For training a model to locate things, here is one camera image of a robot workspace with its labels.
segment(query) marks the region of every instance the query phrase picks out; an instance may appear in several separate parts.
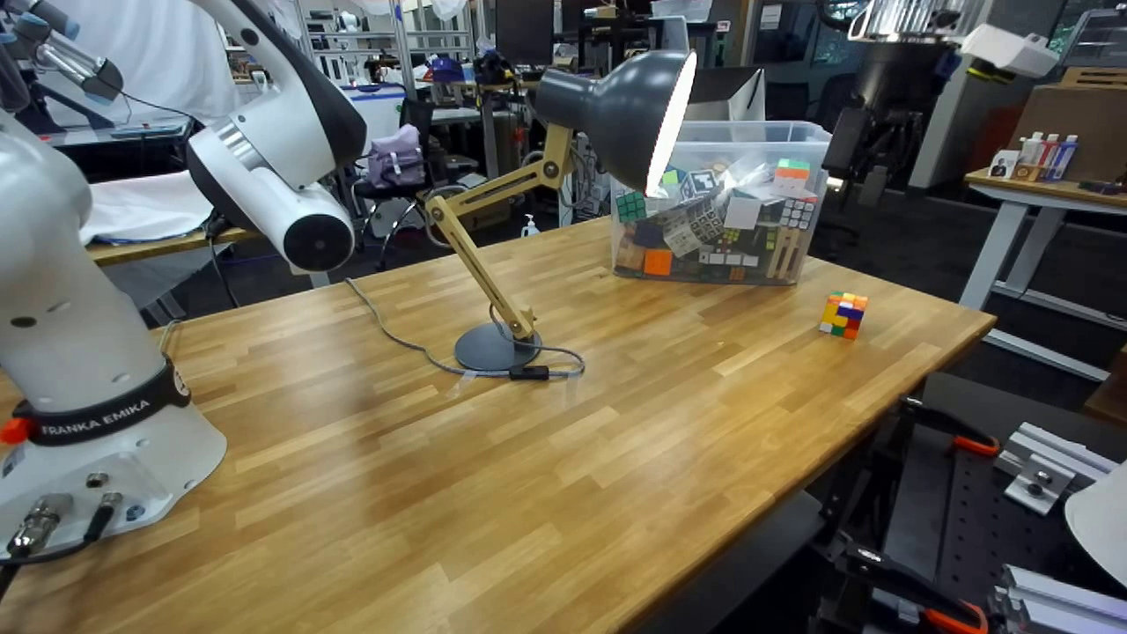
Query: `lamp head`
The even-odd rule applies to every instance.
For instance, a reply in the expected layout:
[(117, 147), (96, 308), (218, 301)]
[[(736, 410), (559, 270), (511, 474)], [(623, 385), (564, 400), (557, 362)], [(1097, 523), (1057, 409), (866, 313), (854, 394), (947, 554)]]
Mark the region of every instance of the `lamp head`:
[(540, 119), (588, 132), (606, 173), (654, 193), (689, 105), (697, 54), (650, 48), (606, 78), (546, 69), (531, 109)]

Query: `lamp arm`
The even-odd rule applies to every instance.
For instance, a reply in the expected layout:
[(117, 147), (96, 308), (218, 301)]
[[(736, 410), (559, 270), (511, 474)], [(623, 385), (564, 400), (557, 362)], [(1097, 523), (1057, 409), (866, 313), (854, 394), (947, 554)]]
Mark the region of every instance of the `lamp arm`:
[(551, 127), (541, 159), (535, 159), (514, 173), (504, 173), (497, 180), (486, 180), (472, 191), (461, 191), (454, 196), (439, 196), (439, 193), (426, 196), (426, 219), (432, 219), (444, 227), (459, 261), (470, 266), (472, 281), (479, 281), (479, 287), (491, 294), (500, 321), (511, 326), (511, 334), (517, 341), (535, 336), (535, 326), (531, 326), (535, 318), (531, 318), (531, 308), (514, 308), (508, 293), (494, 281), (479, 247), (472, 244), (472, 234), (461, 226), (461, 213), (484, 211), (484, 206), (500, 204), (508, 196), (521, 196), (535, 186), (559, 191), (564, 173), (569, 167), (569, 145), (574, 145), (569, 132), (574, 131), (566, 131), (566, 127)]

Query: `desk lamp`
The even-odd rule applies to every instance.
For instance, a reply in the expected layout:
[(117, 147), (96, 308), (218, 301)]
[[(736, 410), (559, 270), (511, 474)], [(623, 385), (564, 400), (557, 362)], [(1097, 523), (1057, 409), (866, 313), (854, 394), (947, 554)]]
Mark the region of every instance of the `desk lamp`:
[(466, 233), (461, 213), (521, 196), (535, 186), (559, 191), (569, 167), (574, 132), (588, 132), (588, 145), (599, 151), (609, 174), (654, 193), (689, 102), (693, 69), (697, 57), (679, 48), (631, 57), (606, 78), (546, 69), (531, 90), (531, 109), (546, 122), (541, 153), (454, 196), (426, 196), (426, 213), (444, 227), (449, 244), (500, 318), (500, 324), (484, 324), (459, 336), (459, 366), (521, 371), (541, 348), (531, 326), (531, 308), (514, 308), (500, 293)]

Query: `lamp base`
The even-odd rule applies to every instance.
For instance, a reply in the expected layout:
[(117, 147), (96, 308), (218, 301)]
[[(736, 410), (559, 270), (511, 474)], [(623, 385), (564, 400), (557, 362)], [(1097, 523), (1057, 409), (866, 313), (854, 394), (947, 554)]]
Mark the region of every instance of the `lamp base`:
[(500, 324), (472, 326), (459, 336), (454, 359), (466, 371), (517, 371), (540, 355), (540, 336), (517, 341)]

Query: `toy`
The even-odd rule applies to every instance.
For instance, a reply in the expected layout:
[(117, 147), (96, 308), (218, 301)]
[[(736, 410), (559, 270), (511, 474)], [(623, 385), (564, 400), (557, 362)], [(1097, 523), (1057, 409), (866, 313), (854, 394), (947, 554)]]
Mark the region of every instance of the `toy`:
[(823, 298), (818, 331), (829, 331), (834, 336), (856, 336), (858, 321), (866, 318), (866, 294), (856, 293), (834, 293)]

